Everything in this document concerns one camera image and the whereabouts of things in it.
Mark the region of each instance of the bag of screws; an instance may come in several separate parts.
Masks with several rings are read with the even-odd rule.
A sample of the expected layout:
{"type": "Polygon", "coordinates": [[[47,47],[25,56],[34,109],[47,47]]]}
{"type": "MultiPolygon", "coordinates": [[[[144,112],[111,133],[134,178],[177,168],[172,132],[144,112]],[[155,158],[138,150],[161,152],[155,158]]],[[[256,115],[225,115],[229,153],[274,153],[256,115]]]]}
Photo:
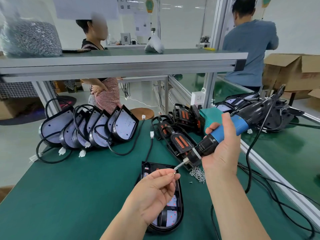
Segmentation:
{"type": "Polygon", "coordinates": [[[5,55],[62,55],[58,32],[46,5],[39,0],[0,0],[4,25],[0,45],[5,55]]]}

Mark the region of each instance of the electrical socket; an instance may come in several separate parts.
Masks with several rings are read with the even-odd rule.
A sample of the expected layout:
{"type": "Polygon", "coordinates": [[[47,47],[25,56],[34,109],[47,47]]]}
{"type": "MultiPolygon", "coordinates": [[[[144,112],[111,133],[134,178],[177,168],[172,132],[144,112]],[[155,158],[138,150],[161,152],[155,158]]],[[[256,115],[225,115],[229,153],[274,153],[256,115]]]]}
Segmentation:
{"type": "Polygon", "coordinates": [[[191,105],[202,105],[205,101],[205,93],[204,92],[192,92],[191,94],[191,105]]]}

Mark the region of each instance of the pile of screws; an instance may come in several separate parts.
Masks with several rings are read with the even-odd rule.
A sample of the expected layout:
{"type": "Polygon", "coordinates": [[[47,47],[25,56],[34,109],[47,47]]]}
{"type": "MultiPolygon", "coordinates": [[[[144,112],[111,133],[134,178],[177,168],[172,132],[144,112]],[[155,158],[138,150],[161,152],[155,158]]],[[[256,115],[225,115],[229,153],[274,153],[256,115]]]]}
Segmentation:
{"type": "Polygon", "coordinates": [[[205,183],[206,181],[205,171],[201,170],[199,167],[193,168],[189,174],[195,177],[200,183],[205,183]]]}
{"type": "Polygon", "coordinates": [[[5,54],[19,56],[60,56],[61,43],[54,25],[30,20],[5,22],[0,35],[5,54]]]}

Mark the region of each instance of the electric screwdriver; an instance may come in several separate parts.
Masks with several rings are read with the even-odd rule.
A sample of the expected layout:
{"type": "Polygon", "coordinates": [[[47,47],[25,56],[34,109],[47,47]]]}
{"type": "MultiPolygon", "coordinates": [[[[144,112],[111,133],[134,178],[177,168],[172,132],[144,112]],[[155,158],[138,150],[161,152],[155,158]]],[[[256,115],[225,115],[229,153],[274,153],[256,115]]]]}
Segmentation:
{"type": "MultiPolygon", "coordinates": [[[[258,101],[243,109],[231,114],[231,120],[234,123],[237,136],[246,132],[249,128],[257,125],[264,120],[274,101],[279,98],[280,94],[274,94],[264,101],[258,101]]],[[[224,140],[223,125],[212,131],[202,141],[199,142],[188,154],[187,157],[174,168],[177,170],[188,163],[196,163],[202,157],[210,155],[216,149],[220,142],[224,140]]]]}

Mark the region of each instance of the person in checkered apron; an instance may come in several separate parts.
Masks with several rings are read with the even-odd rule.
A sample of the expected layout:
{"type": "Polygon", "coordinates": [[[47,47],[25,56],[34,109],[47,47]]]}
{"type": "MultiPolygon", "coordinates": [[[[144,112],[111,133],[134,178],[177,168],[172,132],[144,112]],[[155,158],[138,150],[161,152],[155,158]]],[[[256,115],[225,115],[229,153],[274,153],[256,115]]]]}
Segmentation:
{"type": "MultiPolygon", "coordinates": [[[[83,29],[86,39],[82,41],[82,49],[104,50],[101,41],[108,37],[108,26],[105,20],[76,20],[76,23],[83,29]]],[[[122,78],[91,78],[81,79],[84,83],[90,84],[89,104],[104,109],[111,114],[120,104],[118,80],[122,78]]]]}

